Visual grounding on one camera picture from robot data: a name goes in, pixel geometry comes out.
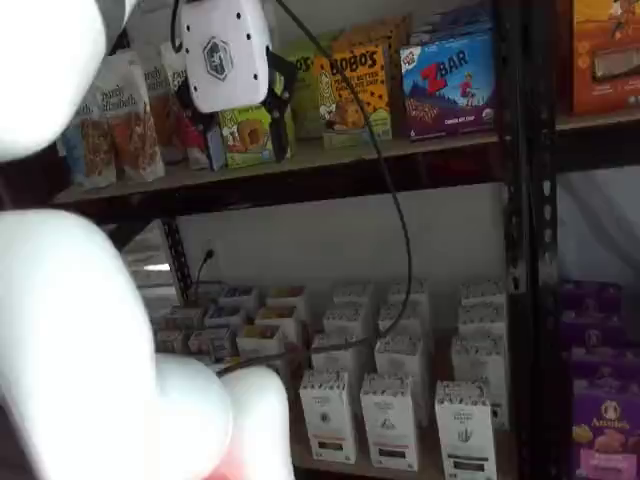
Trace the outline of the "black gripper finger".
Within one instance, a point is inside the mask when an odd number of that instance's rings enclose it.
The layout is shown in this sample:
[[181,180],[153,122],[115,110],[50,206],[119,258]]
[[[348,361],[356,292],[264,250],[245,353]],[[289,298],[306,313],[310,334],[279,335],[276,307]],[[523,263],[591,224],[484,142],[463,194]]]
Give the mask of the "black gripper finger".
[[289,152],[285,115],[293,98],[297,69],[292,62],[270,48],[266,49],[266,59],[268,89],[262,107],[270,116],[269,135],[274,159],[282,162]]
[[204,129],[200,113],[196,110],[188,81],[182,80],[175,91],[180,113],[178,114],[178,131],[183,144],[205,144]]

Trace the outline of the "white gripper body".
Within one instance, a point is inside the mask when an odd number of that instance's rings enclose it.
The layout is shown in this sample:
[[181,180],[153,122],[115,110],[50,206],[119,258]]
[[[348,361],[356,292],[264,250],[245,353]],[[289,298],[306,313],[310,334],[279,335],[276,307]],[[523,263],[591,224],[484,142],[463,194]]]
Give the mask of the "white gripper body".
[[266,98],[271,38],[260,1],[192,1],[181,7],[180,20],[189,91],[199,112]]

